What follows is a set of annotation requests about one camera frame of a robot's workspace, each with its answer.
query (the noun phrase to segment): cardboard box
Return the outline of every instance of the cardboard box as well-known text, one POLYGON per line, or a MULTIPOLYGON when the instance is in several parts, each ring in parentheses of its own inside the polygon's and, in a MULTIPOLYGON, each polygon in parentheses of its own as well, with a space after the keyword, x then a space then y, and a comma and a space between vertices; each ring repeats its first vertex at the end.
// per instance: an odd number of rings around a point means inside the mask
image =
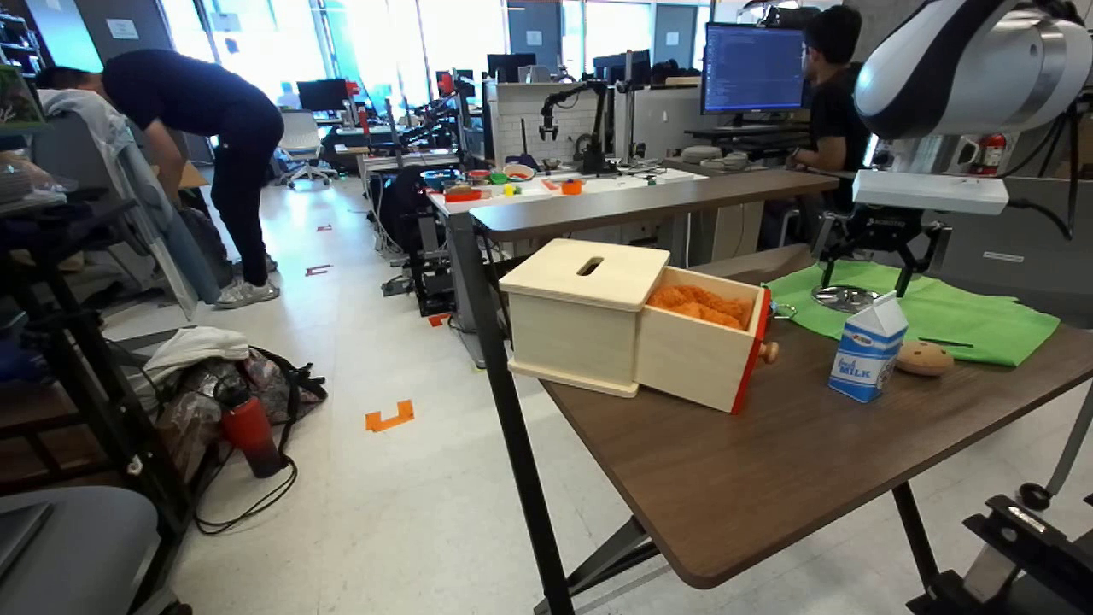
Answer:
POLYGON ((516 372, 614 395, 640 394, 640 316, 668 254, 554 240, 509 275, 516 372))
POLYGON ((894 292, 885 292, 852 313, 831 366, 831 390, 858 402, 879 398, 906 331, 908 316, 894 292))
POLYGON ((659 284, 688 284, 724 301, 752 303, 749 331, 647 303, 640 331, 640 381, 724 412, 743 411, 752 372, 766 354, 773 306, 767 290, 674 266, 659 284))

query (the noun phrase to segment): green paper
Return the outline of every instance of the green paper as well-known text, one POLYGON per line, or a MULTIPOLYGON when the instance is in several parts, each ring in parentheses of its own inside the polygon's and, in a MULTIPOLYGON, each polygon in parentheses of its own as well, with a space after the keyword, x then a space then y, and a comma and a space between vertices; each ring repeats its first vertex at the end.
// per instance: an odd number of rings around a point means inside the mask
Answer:
MULTIPOLYGON (((890 292, 894 279, 894 266, 848 258, 833 266, 831 284, 890 292)), ((820 263, 767 288, 783 316, 824 337, 841 337, 848 309, 833 309, 812 296, 820 263)), ((931 275, 916 275, 897 303, 908 316, 908 337, 935 337, 959 361, 1021 366, 1058 329, 1058 316, 1033 309, 1015 296, 970 292, 931 275)))

